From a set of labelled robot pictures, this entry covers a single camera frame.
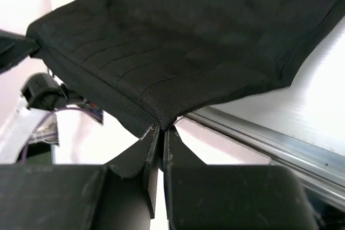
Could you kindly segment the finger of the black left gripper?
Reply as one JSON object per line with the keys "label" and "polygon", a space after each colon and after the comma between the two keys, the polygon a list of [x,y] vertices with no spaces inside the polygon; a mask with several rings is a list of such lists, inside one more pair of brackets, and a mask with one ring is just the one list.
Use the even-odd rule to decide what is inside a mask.
{"label": "finger of the black left gripper", "polygon": [[21,34],[1,30],[1,74],[11,70],[27,56],[39,50],[39,45]]}

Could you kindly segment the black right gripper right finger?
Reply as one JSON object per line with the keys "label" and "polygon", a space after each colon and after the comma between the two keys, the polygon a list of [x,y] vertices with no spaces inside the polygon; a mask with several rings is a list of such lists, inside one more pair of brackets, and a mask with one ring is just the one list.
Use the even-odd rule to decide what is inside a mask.
{"label": "black right gripper right finger", "polygon": [[171,229],[316,229],[294,173],[275,165],[207,165],[164,136],[164,191]]}

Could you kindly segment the black pleated skirt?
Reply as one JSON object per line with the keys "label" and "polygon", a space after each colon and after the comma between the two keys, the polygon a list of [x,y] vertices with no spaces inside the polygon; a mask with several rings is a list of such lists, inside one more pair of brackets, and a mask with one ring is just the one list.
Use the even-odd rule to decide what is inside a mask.
{"label": "black pleated skirt", "polygon": [[344,0],[75,0],[29,25],[34,54],[141,137],[291,85]]}

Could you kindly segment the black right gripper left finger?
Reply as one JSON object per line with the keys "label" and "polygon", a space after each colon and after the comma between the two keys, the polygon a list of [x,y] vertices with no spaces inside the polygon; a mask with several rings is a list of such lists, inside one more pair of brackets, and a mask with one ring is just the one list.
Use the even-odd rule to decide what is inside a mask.
{"label": "black right gripper left finger", "polygon": [[149,229],[159,135],[103,165],[2,165],[1,229]]}

